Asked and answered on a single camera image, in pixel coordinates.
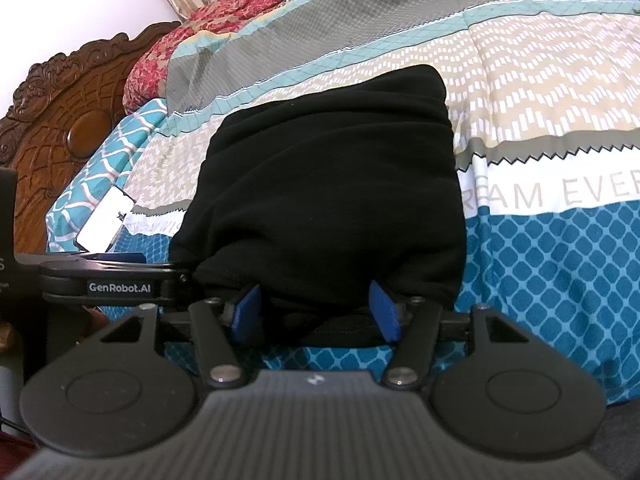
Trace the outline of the person's left hand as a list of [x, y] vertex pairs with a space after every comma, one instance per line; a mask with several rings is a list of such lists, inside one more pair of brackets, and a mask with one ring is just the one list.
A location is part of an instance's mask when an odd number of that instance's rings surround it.
[[99, 308], [96, 308], [96, 307], [92, 307], [92, 308], [85, 307], [85, 310], [88, 313], [89, 318], [90, 318], [89, 328], [88, 328], [89, 332], [95, 333], [98, 330], [102, 330], [103, 327], [105, 327], [108, 324], [110, 324], [110, 319]]

